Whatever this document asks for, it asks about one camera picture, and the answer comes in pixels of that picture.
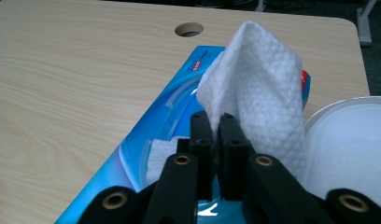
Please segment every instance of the wooden desk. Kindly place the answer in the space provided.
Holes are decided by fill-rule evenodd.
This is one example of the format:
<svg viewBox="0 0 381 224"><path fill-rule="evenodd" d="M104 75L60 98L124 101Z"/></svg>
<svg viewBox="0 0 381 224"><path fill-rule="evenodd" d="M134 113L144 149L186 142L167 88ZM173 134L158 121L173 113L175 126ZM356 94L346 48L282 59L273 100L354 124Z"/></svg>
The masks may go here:
<svg viewBox="0 0 381 224"><path fill-rule="evenodd" d="M329 18L98 1L0 2L0 223L51 223L197 45L245 20L298 52L304 111L368 95L354 24ZM176 27L204 30L180 37Z"/></svg>

